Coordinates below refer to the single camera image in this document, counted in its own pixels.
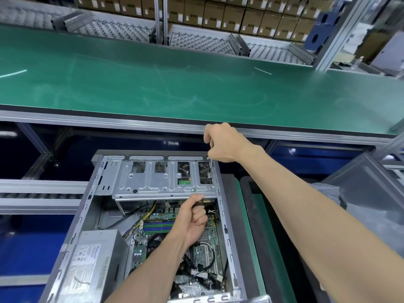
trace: green workbench surface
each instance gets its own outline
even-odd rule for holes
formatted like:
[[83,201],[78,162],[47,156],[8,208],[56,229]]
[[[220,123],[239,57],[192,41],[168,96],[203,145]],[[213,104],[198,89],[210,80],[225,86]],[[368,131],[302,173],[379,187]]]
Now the green workbench surface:
[[0,26],[0,60],[2,105],[377,134],[404,116],[402,81],[145,43]]

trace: circuit board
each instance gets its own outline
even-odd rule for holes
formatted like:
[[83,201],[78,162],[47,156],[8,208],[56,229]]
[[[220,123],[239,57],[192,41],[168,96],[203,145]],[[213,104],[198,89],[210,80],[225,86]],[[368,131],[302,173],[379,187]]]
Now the circuit board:
[[[148,240],[153,234],[168,233],[177,216],[179,207],[170,207],[165,209],[156,209],[143,223],[143,228],[137,230],[133,235],[134,249],[132,255],[132,269],[139,267],[147,256]],[[215,261],[210,272],[216,275],[223,274],[223,265],[219,248],[219,237],[217,234],[217,225],[215,215],[208,216],[208,222],[201,237],[197,241],[200,243],[207,243],[211,245],[215,252]],[[203,267],[208,266],[212,262],[212,251],[207,245],[192,246],[187,255],[193,260],[195,265],[200,264]],[[208,290],[197,281],[187,275],[176,275],[174,281],[179,285],[183,291],[182,297],[193,297],[202,295],[211,295],[217,293],[218,290]]]

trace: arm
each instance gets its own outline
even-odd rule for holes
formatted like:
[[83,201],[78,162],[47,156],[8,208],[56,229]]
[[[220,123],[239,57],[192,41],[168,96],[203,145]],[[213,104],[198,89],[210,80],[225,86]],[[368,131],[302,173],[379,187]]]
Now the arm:
[[372,232],[229,124],[207,125],[209,157],[239,162],[265,194],[301,256],[338,302],[402,302],[404,260]]
[[134,270],[105,303],[167,303],[182,257],[205,229],[203,206],[192,206],[203,195],[192,195],[181,204],[174,225],[146,261]]

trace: hand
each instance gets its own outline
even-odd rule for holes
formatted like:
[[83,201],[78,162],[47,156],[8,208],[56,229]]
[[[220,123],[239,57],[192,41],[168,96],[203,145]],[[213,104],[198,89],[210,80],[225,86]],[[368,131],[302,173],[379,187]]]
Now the hand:
[[225,163],[238,161],[245,148],[253,146],[243,134],[228,123],[207,124],[203,140],[213,146],[208,156]]
[[204,206],[192,207],[196,202],[202,199],[203,194],[193,194],[181,204],[173,227],[169,233],[170,236],[183,237],[184,253],[201,237],[206,222],[208,222],[208,216],[206,216]]

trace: box label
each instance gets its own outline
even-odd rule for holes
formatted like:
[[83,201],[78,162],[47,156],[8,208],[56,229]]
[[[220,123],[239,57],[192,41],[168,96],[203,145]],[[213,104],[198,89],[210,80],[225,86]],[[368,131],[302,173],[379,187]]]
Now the box label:
[[279,12],[283,12],[285,10],[286,3],[281,3],[279,7]]
[[321,12],[321,9],[317,8],[317,9],[316,9],[316,12],[314,13],[313,18],[314,18],[314,19],[317,19],[317,17],[318,17],[318,15],[320,14],[320,12]]
[[61,293],[86,292],[89,290],[100,247],[101,244],[76,247]]
[[300,5],[300,6],[299,6],[299,9],[297,10],[296,15],[300,16],[301,13],[302,13],[302,11],[303,11],[303,9],[304,9],[304,6],[303,6],[303,5]]

